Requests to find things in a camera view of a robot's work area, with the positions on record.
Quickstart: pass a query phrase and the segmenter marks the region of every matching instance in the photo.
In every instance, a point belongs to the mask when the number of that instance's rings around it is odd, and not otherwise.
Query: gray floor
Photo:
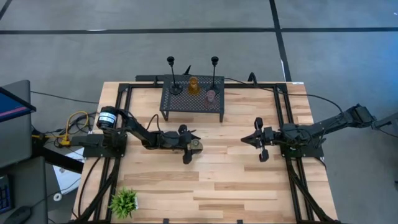
[[[277,0],[283,27],[398,27],[394,1]],[[137,29],[179,27],[272,27],[266,0],[13,0],[1,30]],[[283,34],[293,81],[343,109],[361,103],[378,118],[398,111],[398,33]],[[28,79],[36,91],[98,101],[105,81],[169,73],[192,65],[193,74],[218,73],[244,80],[284,80],[275,34],[0,35],[0,85]],[[62,127],[76,110],[96,105],[32,95],[39,130]],[[315,121],[337,114],[310,99]],[[347,223],[396,223],[398,139],[371,129],[327,136],[328,177],[339,219]],[[58,189],[47,169],[48,192]],[[55,203],[49,217],[66,222],[75,192]]]

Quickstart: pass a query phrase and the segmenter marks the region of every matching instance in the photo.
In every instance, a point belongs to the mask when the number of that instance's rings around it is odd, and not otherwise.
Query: metal mesh platform
[[[198,78],[198,86],[200,93],[197,95],[190,95],[188,93],[189,79],[192,75],[176,75],[175,82],[180,84],[183,88],[178,95],[173,95],[169,92],[173,85],[173,76],[164,75],[162,101],[160,102],[160,111],[164,119],[169,119],[169,111],[191,112],[191,113],[219,113],[220,122],[224,115],[224,77],[215,77],[215,85],[220,92],[215,96],[214,108],[207,108],[204,104],[207,89],[213,83],[212,76],[195,75]]]

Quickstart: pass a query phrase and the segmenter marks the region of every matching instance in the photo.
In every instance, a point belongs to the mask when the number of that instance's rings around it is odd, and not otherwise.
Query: small potted plant
[[[111,205],[112,212],[115,213],[119,219],[131,216],[131,212],[138,209],[137,192],[123,188],[116,195],[113,195]]]

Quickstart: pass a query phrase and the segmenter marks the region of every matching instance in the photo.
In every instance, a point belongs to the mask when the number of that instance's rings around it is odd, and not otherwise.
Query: wood grain
[[[118,82],[104,83],[99,110],[115,104],[118,85]],[[305,94],[304,85],[288,83],[287,86],[289,93]],[[148,125],[153,114],[160,114],[161,93],[160,88],[133,89],[130,111],[143,126]],[[286,122],[282,96],[280,100]],[[313,122],[307,97],[290,96],[290,104],[295,123]],[[289,179],[279,147],[268,147],[270,159],[260,163],[259,151],[240,141],[253,133],[252,124],[257,116],[263,118],[264,126],[279,128],[273,94],[246,88],[225,89],[223,123],[218,122],[217,114],[170,112],[168,122],[160,116],[162,130],[177,130],[182,123],[197,130],[195,134],[201,137],[204,150],[194,155],[189,165],[182,163],[181,152],[146,150],[138,139],[129,135],[118,189],[136,190],[139,210],[133,213],[133,219],[118,220],[113,216],[112,222],[161,223],[163,218],[169,218],[171,223],[236,223],[237,219],[243,219],[244,223],[294,222]],[[156,130],[156,125],[152,124],[149,130]],[[82,180],[94,161],[86,161]],[[337,218],[325,168],[311,158],[305,158],[303,164],[311,194],[329,216]],[[81,210],[98,191],[102,166],[103,159],[87,181]],[[306,218],[303,198],[299,195],[302,216]],[[105,217],[107,201],[105,196],[101,218]]]

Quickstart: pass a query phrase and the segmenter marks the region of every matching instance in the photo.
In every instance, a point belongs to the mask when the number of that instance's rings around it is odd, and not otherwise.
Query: computer screen
[[[35,111],[34,106],[0,87],[0,122]]]

